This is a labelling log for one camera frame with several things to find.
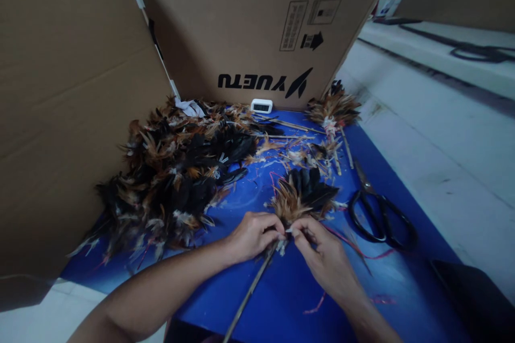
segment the person's right hand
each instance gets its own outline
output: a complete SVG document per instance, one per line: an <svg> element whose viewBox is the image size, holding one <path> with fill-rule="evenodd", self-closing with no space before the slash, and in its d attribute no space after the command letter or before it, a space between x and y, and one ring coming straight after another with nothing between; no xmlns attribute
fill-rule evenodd
<svg viewBox="0 0 515 343"><path fill-rule="evenodd" d="M337 303L350 296L362 296L359 283L343 245L312 217L298 219L291 225L295 245L304 256L307 266L320 286ZM310 242L317 246L313 249Z"/></svg>

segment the small white device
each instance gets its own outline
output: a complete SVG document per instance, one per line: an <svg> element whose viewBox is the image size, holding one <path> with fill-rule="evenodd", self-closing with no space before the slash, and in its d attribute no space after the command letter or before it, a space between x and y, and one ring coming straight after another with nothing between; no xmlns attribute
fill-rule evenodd
<svg viewBox="0 0 515 343"><path fill-rule="evenodd" d="M270 114L272 112L272 101L269 99L253 99L251 110L256 113Z"/></svg>

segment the bamboo stick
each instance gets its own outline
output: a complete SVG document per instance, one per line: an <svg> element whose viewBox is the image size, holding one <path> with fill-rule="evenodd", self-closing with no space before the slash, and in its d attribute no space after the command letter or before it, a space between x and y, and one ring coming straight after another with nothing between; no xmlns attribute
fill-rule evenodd
<svg viewBox="0 0 515 343"><path fill-rule="evenodd" d="M225 333L225 338L223 343L227 343L229 339L232 336L232 333L234 329L236 328L236 325L238 323L238 320L240 319L241 314L243 313L243 310L245 309L245 306L248 303L248 300L251 298L251 295L253 294L254 290L256 289L256 286L258 285L259 279L261 279L261 276L263 275L264 270L267 268L268 264L270 263L270 259L272 259L272 256L274 255L275 249L277 248L277 245L279 244L279 241L276 241L272 248L270 248L267 252L267 257L263 262L263 265L261 265L261 268L259 268L259 272L257 273L254 281L251 284L251 287L248 289L247 294L245 295L245 298L243 299L240 308L238 308L238 312L236 312L236 315L234 316L234 319L232 320L231 325L229 326L229 329Z"/></svg>
<svg viewBox="0 0 515 343"><path fill-rule="evenodd" d="M254 137L264 137L263 134L252 134ZM307 136L268 136L268 138L283 138L283 139L315 139L315 137L307 137Z"/></svg>
<svg viewBox="0 0 515 343"><path fill-rule="evenodd" d="M347 142L347 137L343 132L343 127L340 127L340 132L342 133L343 141L345 142L345 149L347 150L347 157L349 157L350 168L354 169L354 162L352 161L352 154L350 153L349 143Z"/></svg>
<svg viewBox="0 0 515 343"><path fill-rule="evenodd" d="M257 115L259 118L261 119L268 119L268 117L266 116L263 116L261 114L258 114L258 113L254 113L254 115ZM304 131L314 131L314 132L317 132L317 133L320 133L320 134L325 134L324 131L320 131L320 130L317 130L317 129L311 129L311 128L308 128L306 126L301 126L301 125L298 125L298 124L294 124L294 123L290 123L290 122L286 122L286 121L281 121L281 120L278 120L278 119L270 119L270 122L274 122L274 123L278 123L278 124L281 124L283 126L286 126L286 127L290 127L292 129L298 129L298 130L304 130Z"/></svg>

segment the person's left hand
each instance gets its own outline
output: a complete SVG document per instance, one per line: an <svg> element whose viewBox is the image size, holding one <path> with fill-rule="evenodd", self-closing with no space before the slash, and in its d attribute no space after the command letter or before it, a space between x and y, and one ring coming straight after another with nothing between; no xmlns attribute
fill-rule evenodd
<svg viewBox="0 0 515 343"><path fill-rule="evenodd" d="M225 242L227 253L231 255L232 262L237 264L256 257L277 239L286 239L279 217L266 212L247 212Z"/></svg>

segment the white shelf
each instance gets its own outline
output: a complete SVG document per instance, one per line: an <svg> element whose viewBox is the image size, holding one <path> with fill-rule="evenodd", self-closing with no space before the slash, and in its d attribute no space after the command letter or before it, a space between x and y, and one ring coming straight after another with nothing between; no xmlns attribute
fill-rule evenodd
<svg viewBox="0 0 515 343"><path fill-rule="evenodd" d="M481 46L515 48L515 34L426 21L408 24L408 26ZM388 26L367 22L359 34L359 39L515 100L515 62L481 63L459 59L450 55L453 47L405 31L397 25Z"/></svg>

